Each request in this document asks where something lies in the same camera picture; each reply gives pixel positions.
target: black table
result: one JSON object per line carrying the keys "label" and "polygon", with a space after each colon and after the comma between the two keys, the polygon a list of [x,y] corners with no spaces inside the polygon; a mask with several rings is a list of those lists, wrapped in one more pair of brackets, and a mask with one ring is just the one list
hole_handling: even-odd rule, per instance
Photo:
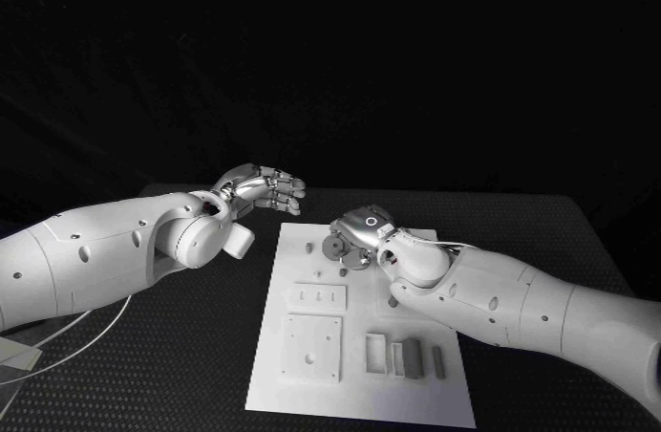
{"label": "black table", "polygon": [[[204,189],[152,184],[141,195]],[[563,196],[309,188],[298,218],[256,209],[243,260],[224,252],[133,296],[106,336],[71,361],[25,381],[0,430],[453,430],[244,411],[279,225],[326,224],[377,204],[404,227],[516,257],[555,277],[632,295],[573,201]],[[105,328],[120,302],[46,347],[38,366]],[[658,431],[639,404],[552,356],[457,338],[478,430]]]}

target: white board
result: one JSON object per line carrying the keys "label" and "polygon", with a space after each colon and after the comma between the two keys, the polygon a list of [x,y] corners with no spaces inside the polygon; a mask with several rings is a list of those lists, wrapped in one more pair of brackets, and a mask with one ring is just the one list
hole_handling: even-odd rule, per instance
{"label": "white board", "polygon": [[[436,239],[431,230],[411,232]],[[328,234],[328,225],[282,224],[244,409],[475,428],[455,331],[429,319],[419,319],[411,312],[378,313],[378,281],[387,278],[377,273],[374,265],[362,271],[349,270],[345,277],[339,277],[341,265],[328,260],[321,251]],[[306,254],[309,242],[312,252]],[[344,313],[328,310],[303,313],[341,317],[335,383],[282,377],[283,319],[290,313],[302,314],[287,307],[292,287],[299,283],[345,286]],[[385,336],[387,373],[383,376],[364,372],[365,334]],[[421,379],[395,377],[393,373],[390,346],[408,337],[421,342]],[[436,379],[433,373],[433,346],[442,349],[444,379]]]}

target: cable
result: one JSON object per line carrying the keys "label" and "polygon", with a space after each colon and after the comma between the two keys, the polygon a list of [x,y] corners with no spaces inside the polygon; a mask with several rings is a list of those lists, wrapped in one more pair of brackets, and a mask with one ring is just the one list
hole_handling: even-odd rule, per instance
{"label": "cable", "polygon": [[400,228],[398,229],[398,232],[403,233],[403,235],[406,237],[408,237],[410,239],[416,240],[417,242],[420,243],[426,243],[426,244],[439,244],[440,246],[462,246],[463,248],[476,248],[475,246],[470,246],[469,244],[463,244],[463,243],[449,243],[447,241],[431,241],[430,239],[424,239],[424,238],[419,238],[417,236],[413,236],[413,234],[410,234],[407,231],[406,231],[406,228]]}
{"label": "cable", "polygon": [[66,327],[61,327],[46,339],[43,339],[34,346],[30,346],[27,349],[20,351],[17,354],[12,356],[7,357],[4,360],[0,360],[0,365],[11,360],[12,358],[21,356],[22,354],[28,353],[33,349],[37,349],[40,346],[43,346],[51,339],[57,338],[84,318],[86,315],[90,313],[90,311],[84,311],[84,313],[77,317],[77,319],[69,323]]}
{"label": "cable", "polygon": [[120,315],[123,314],[123,310],[126,309],[126,306],[128,306],[128,302],[131,301],[131,296],[132,295],[128,295],[126,297],[126,301],[123,302],[123,306],[120,307],[120,310],[119,312],[116,313],[116,316],[113,317],[113,320],[112,322],[107,324],[107,327],[103,329],[103,331],[96,335],[96,337],[69,355],[66,356],[61,360],[59,360],[57,362],[54,362],[51,365],[48,365],[46,368],[43,368],[38,372],[34,372],[34,373],[30,373],[28,375],[25,375],[24,377],[20,377],[20,378],[15,378],[15,379],[10,379],[8,381],[2,381],[0,382],[0,386],[4,386],[5,384],[11,384],[12,382],[17,382],[17,381],[22,381],[24,379],[28,379],[31,377],[34,377],[35,375],[40,375],[43,372],[46,372],[47,370],[50,370],[50,368],[54,368],[57,365],[60,365],[61,363],[64,363],[69,359],[71,359],[97,340],[99,338],[106,334],[106,331],[112,328],[112,325],[113,323],[116,322],[118,318],[120,317]]}

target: textured tabletop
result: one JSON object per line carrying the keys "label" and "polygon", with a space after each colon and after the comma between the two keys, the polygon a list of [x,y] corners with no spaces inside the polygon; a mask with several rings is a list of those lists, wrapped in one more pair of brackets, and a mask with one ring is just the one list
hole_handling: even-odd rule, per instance
{"label": "textured tabletop", "polygon": [[[141,195],[204,188],[152,184]],[[240,219],[256,235],[243,260],[221,252],[200,270],[167,276],[133,296],[89,350],[24,382],[0,430],[465,430],[243,410],[279,225],[326,224],[370,204],[398,225],[433,228],[440,240],[498,251],[575,284],[630,295],[565,197],[309,188],[298,218],[254,209]],[[119,307],[92,313],[48,343],[38,367],[84,344]],[[459,346],[478,430],[661,430],[639,404],[581,367],[462,335]]]}

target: robotic hand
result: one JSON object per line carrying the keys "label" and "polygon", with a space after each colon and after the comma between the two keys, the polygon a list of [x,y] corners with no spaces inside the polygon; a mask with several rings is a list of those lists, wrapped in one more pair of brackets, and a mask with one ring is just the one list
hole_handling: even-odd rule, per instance
{"label": "robotic hand", "polygon": [[578,364],[661,421],[661,303],[570,284],[499,253],[421,239],[377,205],[332,221],[322,249],[351,270],[375,261],[391,306],[486,344]]}
{"label": "robotic hand", "polygon": [[254,235],[234,220],[253,206],[299,215],[305,184],[246,164],[208,191],[71,209],[0,240],[0,332],[93,310],[200,268],[223,249],[240,259]]}

